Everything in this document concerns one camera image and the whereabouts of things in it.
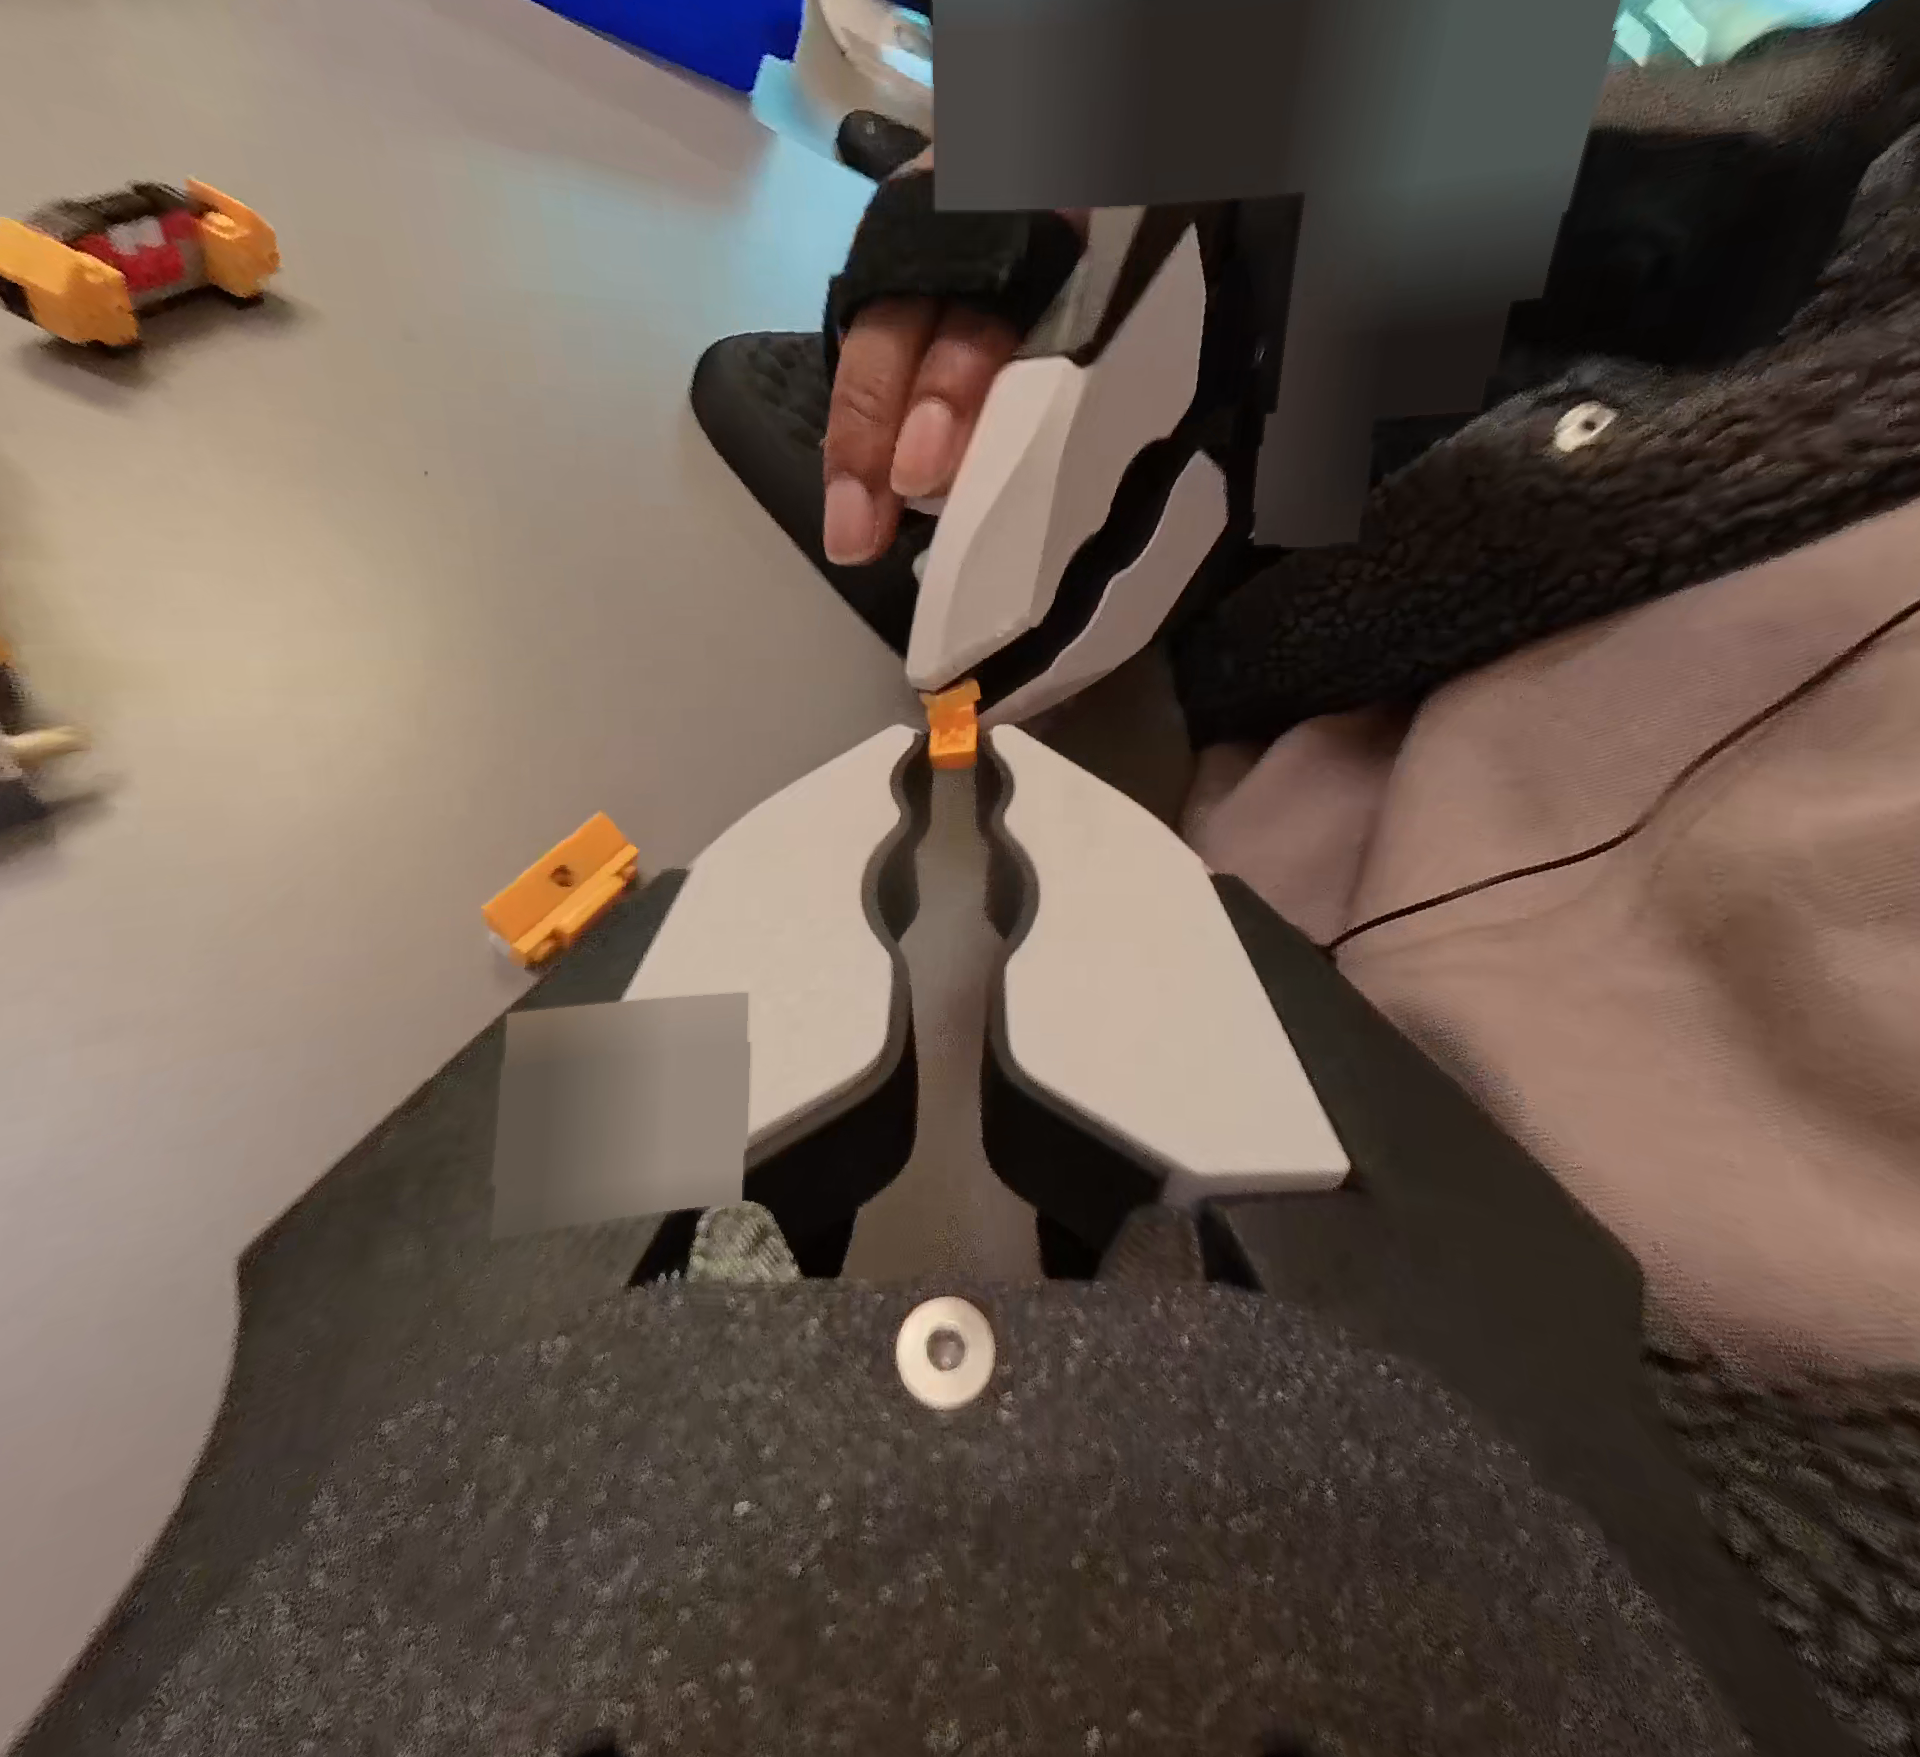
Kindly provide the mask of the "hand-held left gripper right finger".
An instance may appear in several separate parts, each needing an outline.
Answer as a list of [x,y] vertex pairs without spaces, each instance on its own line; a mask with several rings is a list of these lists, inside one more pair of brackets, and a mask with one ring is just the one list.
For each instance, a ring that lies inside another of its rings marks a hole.
[[1042,1266],[1088,1275],[1152,1205],[1341,1187],[1349,1153],[1201,856],[1013,725],[983,736],[975,795],[999,938],[979,1137]]

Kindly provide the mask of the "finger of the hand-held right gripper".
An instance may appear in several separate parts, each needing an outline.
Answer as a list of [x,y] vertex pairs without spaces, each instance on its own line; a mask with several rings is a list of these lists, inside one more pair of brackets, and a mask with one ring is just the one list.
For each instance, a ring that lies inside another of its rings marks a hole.
[[1102,340],[1073,354],[1023,354],[985,397],[972,444],[939,510],[920,572],[906,677],[936,691],[972,677],[1010,645],[1044,631],[1059,641],[1069,564],[1112,516],[1117,498],[1155,498],[1197,439],[1196,375],[1206,290],[1186,233]]
[[1143,503],[1117,498],[1112,516],[1069,564],[1054,608],[1084,595],[1076,582],[1082,570],[1091,570],[1091,599],[1082,611],[1073,608],[1059,641],[1033,631],[982,668],[983,728],[1031,722],[1148,647],[1225,538],[1225,475],[1211,456],[1196,451],[1155,498],[1152,525],[1142,511]]

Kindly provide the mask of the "orange white red lego subassembly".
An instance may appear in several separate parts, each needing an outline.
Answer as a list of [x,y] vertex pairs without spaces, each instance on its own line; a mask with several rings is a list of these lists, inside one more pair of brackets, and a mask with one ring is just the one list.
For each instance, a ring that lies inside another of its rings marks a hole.
[[497,890],[482,920],[499,952],[533,972],[571,949],[636,878],[636,847],[607,812],[595,812]]

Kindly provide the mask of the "beige shirt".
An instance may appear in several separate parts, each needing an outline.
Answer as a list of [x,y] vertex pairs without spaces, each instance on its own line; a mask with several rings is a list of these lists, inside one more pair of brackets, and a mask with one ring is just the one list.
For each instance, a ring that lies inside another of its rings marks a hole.
[[1917,505],[1413,710],[1201,749],[1186,831],[1570,1187],[1705,1346],[1916,1368],[1917,637],[1668,785],[1916,597]]

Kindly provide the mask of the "person's right hand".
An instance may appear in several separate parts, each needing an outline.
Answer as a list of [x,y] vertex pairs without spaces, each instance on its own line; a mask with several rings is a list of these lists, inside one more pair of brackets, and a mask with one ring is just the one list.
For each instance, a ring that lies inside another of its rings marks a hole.
[[824,554],[878,558],[908,505],[952,487],[1020,330],[970,304],[878,301],[846,326],[824,433]]

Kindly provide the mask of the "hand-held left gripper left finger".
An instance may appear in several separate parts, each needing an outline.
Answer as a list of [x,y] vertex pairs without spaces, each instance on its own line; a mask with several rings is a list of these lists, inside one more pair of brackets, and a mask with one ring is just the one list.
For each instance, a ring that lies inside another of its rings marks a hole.
[[860,1210],[917,1137],[901,949],[917,913],[920,731],[895,723],[768,796],[678,873],[625,1000],[737,997],[741,1195],[807,1277],[843,1272]]

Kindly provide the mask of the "black orange lego bumper assembly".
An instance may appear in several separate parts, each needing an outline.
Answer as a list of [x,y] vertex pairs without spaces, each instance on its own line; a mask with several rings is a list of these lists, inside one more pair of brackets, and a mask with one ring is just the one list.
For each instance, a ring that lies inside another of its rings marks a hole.
[[274,226],[200,179],[136,181],[2,221],[4,309],[83,351],[133,351],[145,315],[196,297],[258,304],[280,268]]

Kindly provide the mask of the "yellow lego car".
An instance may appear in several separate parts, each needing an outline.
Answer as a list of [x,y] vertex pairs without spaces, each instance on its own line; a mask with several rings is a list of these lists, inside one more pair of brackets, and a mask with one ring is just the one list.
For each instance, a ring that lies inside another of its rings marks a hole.
[[52,815],[42,795],[44,774],[89,748],[89,736],[45,715],[27,687],[11,645],[2,641],[2,836],[39,825]]

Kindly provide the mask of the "dark wired earphone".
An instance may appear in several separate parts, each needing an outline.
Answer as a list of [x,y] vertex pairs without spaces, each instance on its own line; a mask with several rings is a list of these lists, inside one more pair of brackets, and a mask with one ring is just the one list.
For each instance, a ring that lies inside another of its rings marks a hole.
[[1428,918],[1433,912],[1458,905],[1476,898],[1496,893],[1501,890],[1520,886],[1527,881],[1543,880],[1557,876],[1569,868],[1576,868],[1584,862],[1593,862],[1601,856],[1615,854],[1621,847],[1632,842],[1641,834],[1654,819],[1674,801],[1688,785],[1695,783],[1709,768],[1722,762],[1726,755],[1740,749],[1755,736],[1760,736],[1767,728],[1776,723],[1787,715],[1796,703],[1821,693],[1840,680],[1848,670],[1861,664],[1878,645],[1893,637],[1917,616],[1917,599],[1912,597],[1892,615],[1881,616],[1871,626],[1867,626],[1854,641],[1850,641],[1840,652],[1833,654],[1821,661],[1815,670],[1803,676],[1799,682],[1789,685],[1785,691],[1774,696],[1762,708],[1745,715],[1736,725],[1716,736],[1703,748],[1700,748],[1692,758],[1688,758],[1668,783],[1652,796],[1652,801],[1624,827],[1615,828],[1610,834],[1604,834],[1588,844],[1578,847],[1576,851],[1563,853],[1557,856],[1540,856],[1528,862],[1518,862],[1504,867],[1493,873],[1480,876],[1466,884],[1451,886],[1439,893],[1415,900],[1411,904],[1393,905],[1381,909],[1379,913],[1366,915],[1356,923],[1332,934],[1327,940],[1315,944],[1316,952],[1324,958],[1341,953],[1356,940],[1366,938],[1373,931],[1415,922]]

